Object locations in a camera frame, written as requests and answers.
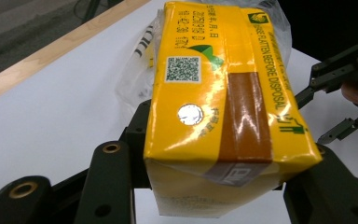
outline yellow plastic wrapper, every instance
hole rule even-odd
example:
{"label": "yellow plastic wrapper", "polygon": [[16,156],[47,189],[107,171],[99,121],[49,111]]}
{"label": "yellow plastic wrapper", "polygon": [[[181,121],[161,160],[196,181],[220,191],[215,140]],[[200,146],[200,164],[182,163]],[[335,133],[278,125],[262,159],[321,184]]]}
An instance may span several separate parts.
{"label": "yellow plastic wrapper", "polygon": [[267,13],[164,11],[144,154],[161,215],[221,217],[322,159]]}

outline wooden table edge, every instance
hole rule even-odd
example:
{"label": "wooden table edge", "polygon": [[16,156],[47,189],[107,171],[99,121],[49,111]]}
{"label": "wooden table edge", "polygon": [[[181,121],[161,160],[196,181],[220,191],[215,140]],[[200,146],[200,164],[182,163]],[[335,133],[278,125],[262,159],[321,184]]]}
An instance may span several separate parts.
{"label": "wooden table edge", "polygon": [[0,95],[150,0],[124,0],[0,73]]}

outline white circular sticker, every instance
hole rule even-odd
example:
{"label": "white circular sticker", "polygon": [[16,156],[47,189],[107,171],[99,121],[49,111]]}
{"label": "white circular sticker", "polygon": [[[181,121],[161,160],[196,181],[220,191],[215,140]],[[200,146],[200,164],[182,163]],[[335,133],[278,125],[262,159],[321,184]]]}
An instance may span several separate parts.
{"label": "white circular sticker", "polygon": [[185,125],[195,125],[202,120],[202,110],[197,105],[183,105],[178,111],[178,117]]}

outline qr code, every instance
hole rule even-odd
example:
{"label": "qr code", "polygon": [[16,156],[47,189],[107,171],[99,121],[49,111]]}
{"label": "qr code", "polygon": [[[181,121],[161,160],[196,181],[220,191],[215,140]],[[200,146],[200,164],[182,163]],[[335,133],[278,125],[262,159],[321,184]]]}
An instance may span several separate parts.
{"label": "qr code", "polygon": [[166,82],[200,82],[200,57],[169,57]]}

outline human hand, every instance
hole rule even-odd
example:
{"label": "human hand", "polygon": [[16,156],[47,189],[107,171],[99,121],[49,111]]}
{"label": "human hand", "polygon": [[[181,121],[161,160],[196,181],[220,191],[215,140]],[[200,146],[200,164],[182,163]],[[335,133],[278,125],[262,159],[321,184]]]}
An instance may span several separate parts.
{"label": "human hand", "polygon": [[358,86],[354,82],[344,82],[341,86],[342,95],[349,101],[358,105]]}

